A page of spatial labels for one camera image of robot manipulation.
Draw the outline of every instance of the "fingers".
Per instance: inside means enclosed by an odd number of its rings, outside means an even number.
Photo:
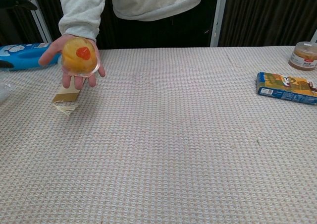
[[[83,77],[75,76],[75,88],[81,90],[83,88]]]
[[[58,43],[50,44],[49,48],[43,53],[39,59],[39,64],[45,66],[50,63],[54,56],[61,50]]]
[[[69,76],[68,74],[66,74],[65,72],[63,73],[63,87],[65,89],[68,89],[70,86],[70,80],[71,80],[71,76]]]
[[[99,69],[98,69],[98,72],[99,72],[99,75],[100,75],[101,77],[105,77],[105,76],[106,76],[105,68],[104,68],[102,65],[100,65],[100,67],[99,67]]]
[[[88,78],[88,83],[90,87],[95,87],[96,86],[96,76],[95,74],[92,74],[89,78]]]

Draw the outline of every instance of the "white metal frame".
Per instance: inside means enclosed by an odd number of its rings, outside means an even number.
[[[315,31],[315,34],[313,35],[311,42],[317,42],[317,29]]]
[[[42,12],[41,12],[41,9],[39,7],[37,0],[29,0],[29,1],[31,1],[36,7],[38,7],[38,10],[31,11],[31,12],[32,12],[32,16],[35,20],[35,23],[39,29],[39,32],[40,32],[41,37],[43,39],[43,42],[51,43],[52,37],[50,35],[50,32],[49,32],[48,27],[46,25],[46,22],[43,18],[43,15],[42,15]]]
[[[215,11],[213,27],[212,27],[210,47],[218,46],[226,1],[227,0],[217,0],[216,11]]]

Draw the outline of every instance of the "cardboard box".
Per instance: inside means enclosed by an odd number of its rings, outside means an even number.
[[[257,92],[273,98],[317,104],[316,85],[305,78],[260,72],[257,76]]]

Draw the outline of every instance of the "black pants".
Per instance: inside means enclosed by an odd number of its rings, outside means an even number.
[[[208,47],[216,0],[157,21],[117,19],[120,48]]]

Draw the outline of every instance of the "jar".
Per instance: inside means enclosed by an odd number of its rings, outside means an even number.
[[[297,43],[288,64],[300,70],[314,70],[317,66],[317,43]]]

